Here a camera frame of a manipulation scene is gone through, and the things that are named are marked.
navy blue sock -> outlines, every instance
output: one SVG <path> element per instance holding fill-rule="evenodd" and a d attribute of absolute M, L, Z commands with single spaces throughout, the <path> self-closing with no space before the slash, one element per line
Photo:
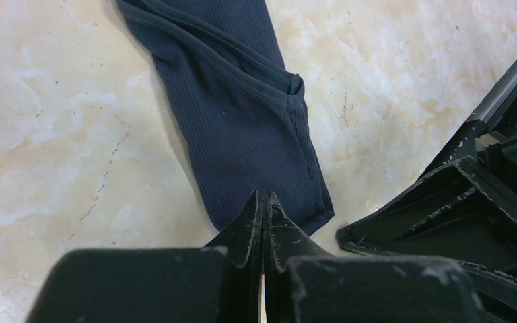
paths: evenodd
<path fill-rule="evenodd" d="M 304 84 L 284 68 L 264 0 L 117 3 L 152 53 L 213 225 L 229 225 L 254 190 L 276 193 L 309 235 L 328 222 Z"/>

floor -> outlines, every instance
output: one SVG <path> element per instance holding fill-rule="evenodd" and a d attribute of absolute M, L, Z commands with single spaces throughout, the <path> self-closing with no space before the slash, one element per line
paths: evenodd
<path fill-rule="evenodd" d="M 408 187 L 517 58 L 517 1 L 268 0 L 336 229 Z M 75 248 L 211 226 L 149 55 L 112 0 L 0 0 L 0 322 Z"/>

white marble surface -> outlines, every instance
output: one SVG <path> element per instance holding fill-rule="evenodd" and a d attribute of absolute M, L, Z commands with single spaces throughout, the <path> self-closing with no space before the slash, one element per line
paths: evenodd
<path fill-rule="evenodd" d="M 306 82 L 335 230 L 410 185 L 517 58 L 517 1 L 274 1 Z M 80 247 L 202 246 L 198 197 L 149 55 L 109 0 L 0 0 L 0 322 Z"/>

black plastic part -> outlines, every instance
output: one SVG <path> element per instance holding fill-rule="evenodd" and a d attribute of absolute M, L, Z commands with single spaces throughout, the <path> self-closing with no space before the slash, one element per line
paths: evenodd
<path fill-rule="evenodd" d="M 335 258 L 254 192 L 201 249 L 80 250 L 51 271 L 29 322 L 482 322 L 446 258 Z"/>
<path fill-rule="evenodd" d="M 337 232 L 358 254 L 458 260 L 491 322 L 517 322 L 517 62 L 414 185 Z"/>
<path fill-rule="evenodd" d="M 466 156 L 476 159 L 474 139 L 492 131 L 498 131 L 507 137 L 517 134 L 517 60 L 435 156 L 421 176 Z"/>

ribbed fabric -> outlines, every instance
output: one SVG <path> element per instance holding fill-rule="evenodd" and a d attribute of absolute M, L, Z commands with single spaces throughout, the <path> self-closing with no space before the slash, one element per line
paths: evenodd
<path fill-rule="evenodd" d="M 220 231 L 254 190 L 307 234 L 333 215 L 308 134 L 302 79 L 287 72 L 264 0 L 117 0 L 151 51 Z"/>

